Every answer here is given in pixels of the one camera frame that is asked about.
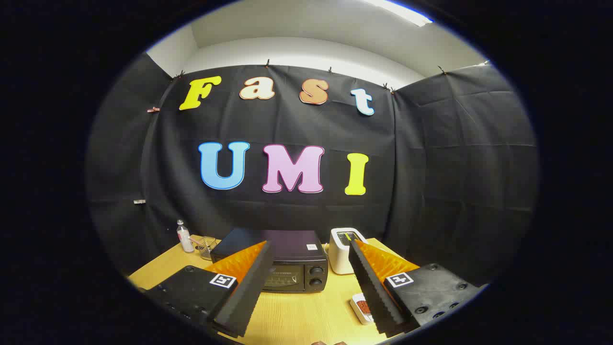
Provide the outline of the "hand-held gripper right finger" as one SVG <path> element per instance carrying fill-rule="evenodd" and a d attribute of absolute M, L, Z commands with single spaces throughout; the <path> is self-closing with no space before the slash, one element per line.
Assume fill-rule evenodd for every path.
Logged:
<path fill-rule="evenodd" d="M 360 240 L 351 241 L 349 260 L 377 331 L 387 336 L 423 327 L 482 291 L 441 264 L 417 266 Z"/>

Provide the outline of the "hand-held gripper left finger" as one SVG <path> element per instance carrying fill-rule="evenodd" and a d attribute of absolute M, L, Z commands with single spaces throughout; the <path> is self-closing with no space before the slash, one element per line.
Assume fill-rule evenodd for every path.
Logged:
<path fill-rule="evenodd" d="M 186 265 L 144 295 L 195 328 L 238 338 L 247 331 L 272 264 L 272 245 L 261 241 L 204 269 Z"/>

